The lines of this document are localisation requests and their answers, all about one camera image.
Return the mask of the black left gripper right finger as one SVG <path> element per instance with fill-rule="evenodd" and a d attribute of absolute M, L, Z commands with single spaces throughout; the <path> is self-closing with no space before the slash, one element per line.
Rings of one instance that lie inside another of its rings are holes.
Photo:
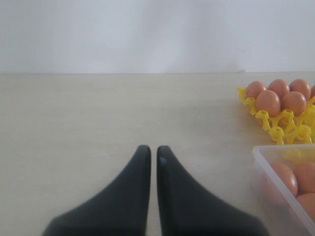
<path fill-rule="evenodd" d="M 267 236 L 256 217 L 205 189 L 169 146 L 157 148 L 157 196 L 164 236 Z"/>

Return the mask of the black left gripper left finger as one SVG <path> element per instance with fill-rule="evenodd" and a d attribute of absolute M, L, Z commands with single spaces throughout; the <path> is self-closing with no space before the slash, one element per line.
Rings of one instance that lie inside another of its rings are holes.
<path fill-rule="evenodd" d="M 136 149 L 124 169 L 98 194 L 55 217 L 44 236 L 144 236 L 151 187 L 151 150 Z"/>

